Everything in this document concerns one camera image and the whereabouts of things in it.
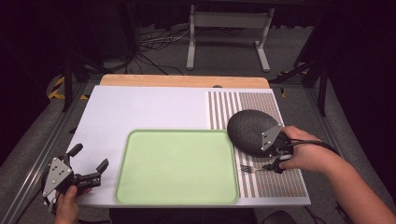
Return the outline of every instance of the metal fork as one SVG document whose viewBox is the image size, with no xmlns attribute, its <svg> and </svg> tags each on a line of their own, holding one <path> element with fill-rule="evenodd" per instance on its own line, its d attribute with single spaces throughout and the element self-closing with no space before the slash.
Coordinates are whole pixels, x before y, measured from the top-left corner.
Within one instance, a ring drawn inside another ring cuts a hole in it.
<svg viewBox="0 0 396 224">
<path fill-rule="evenodd" d="M 266 165 L 260 168 L 256 168 L 254 166 L 246 166 L 246 165 L 241 165 L 241 171 L 249 173 L 249 174 L 254 174 L 256 171 L 267 171 Z"/>
</svg>

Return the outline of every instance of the light green cutting mat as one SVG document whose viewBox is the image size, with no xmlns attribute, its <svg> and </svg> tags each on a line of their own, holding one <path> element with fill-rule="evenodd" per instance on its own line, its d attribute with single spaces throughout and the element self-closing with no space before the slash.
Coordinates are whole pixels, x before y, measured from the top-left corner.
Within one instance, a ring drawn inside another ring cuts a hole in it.
<svg viewBox="0 0 396 224">
<path fill-rule="evenodd" d="M 134 130 L 115 199 L 120 204 L 229 204 L 239 197 L 223 130 Z"/>
</svg>

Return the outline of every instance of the gray floor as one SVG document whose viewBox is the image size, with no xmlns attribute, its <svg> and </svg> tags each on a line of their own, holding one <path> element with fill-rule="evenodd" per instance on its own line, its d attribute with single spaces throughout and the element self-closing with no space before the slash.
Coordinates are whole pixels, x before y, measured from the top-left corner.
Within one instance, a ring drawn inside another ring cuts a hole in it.
<svg viewBox="0 0 396 224">
<path fill-rule="evenodd" d="M 244 30 L 238 35 L 229 35 L 216 30 L 201 32 L 196 36 L 197 49 L 195 66 L 192 71 L 185 69 L 188 50 L 188 41 L 185 39 L 180 39 L 165 49 L 150 50 L 144 54 L 156 64 L 176 67 L 185 75 L 266 77 L 271 79 L 276 77 L 280 71 L 292 68 L 295 58 L 311 31 L 312 28 L 270 30 L 264 46 L 271 66 L 270 73 L 262 71 L 257 53 L 253 48 L 253 41 L 260 35 L 260 31 L 255 30 Z M 178 71 L 172 68 L 164 67 L 163 70 L 169 74 L 178 74 Z M 134 74 L 161 73 L 155 66 L 139 61 L 131 62 L 127 71 Z M 326 99 L 327 117 L 322 118 L 318 115 L 315 103 L 313 103 L 318 89 L 305 90 L 299 84 L 295 84 L 298 79 L 299 77 L 294 77 L 291 82 L 272 85 L 285 124 L 298 126 L 323 141 L 339 147 L 345 159 L 357 168 L 367 183 L 393 212 L 396 212 L 392 199 L 351 131 L 332 92 L 331 85 L 329 84 Z M 84 93 L 89 94 L 92 87 L 99 83 L 99 80 L 99 76 L 92 76 L 87 85 L 76 83 L 75 90 L 83 89 Z M 281 95 L 281 87 L 286 90 L 286 97 Z M 47 163 L 47 161 L 38 161 L 39 155 L 48 154 L 47 158 L 51 158 L 66 151 L 73 137 L 69 131 L 78 126 L 87 102 L 88 100 L 76 100 L 67 113 L 62 113 L 64 102 L 52 99 L 49 106 L 9 155 L 7 161 L 0 168 L 0 199 L 2 202 L 0 203 L 0 217 L 3 218 L 2 223 L 8 223 L 13 219 L 13 216 L 17 216 L 20 209 L 33 196 L 33 192 L 38 189 L 39 182 L 35 185 L 37 169 L 33 169 L 32 173 L 29 172 L 33 167 L 40 167 L 39 163 Z M 342 219 L 334 209 L 335 199 L 326 180 L 320 175 L 309 173 L 304 175 L 304 180 L 312 201 L 312 205 L 310 205 L 312 211 L 327 223 L 342 223 Z M 298 223 L 313 223 L 312 218 L 302 207 L 257 208 L 257 217 L 261 222 L 264 217 L 278 209 L 288 211 Z M 104 208 L 81 208 L 81 218 L 86 220 L 108 219 L 108 212 Z M 47 207 L 43 204 L 41 197 L 37 196 L 20 223 L 53 223 L 53 216 L 47 212 Z"/>
</svg>

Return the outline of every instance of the hand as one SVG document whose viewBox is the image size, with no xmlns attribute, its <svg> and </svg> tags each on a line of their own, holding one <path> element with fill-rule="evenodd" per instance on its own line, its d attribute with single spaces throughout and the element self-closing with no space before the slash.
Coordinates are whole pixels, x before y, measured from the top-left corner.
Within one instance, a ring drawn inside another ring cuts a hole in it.
<svg viewBox="0 0 396 224">
<path fill-rule="evenodd" d="M 320 141 L 314 135 L 294 126 L 285 127 L 282 131 L 290 139 Z M 279 164 L 281 169 L 298 168 L 309 172 L 325 174 L 338 162 L 345 162 L 329 149 L 312 144 L 296 145 L 293 147 L 293 151 L 293 157 L 290 160 L 283 161 Z"/>
<path fill-rule="evenodd" d="M 56 208 L 56 224 L 76 224 L 78 223 L 78 206 L 76 204 L 76 196 L 78 188 L 70 186 L 65 195 L 59 195 Z"/>
</svg>

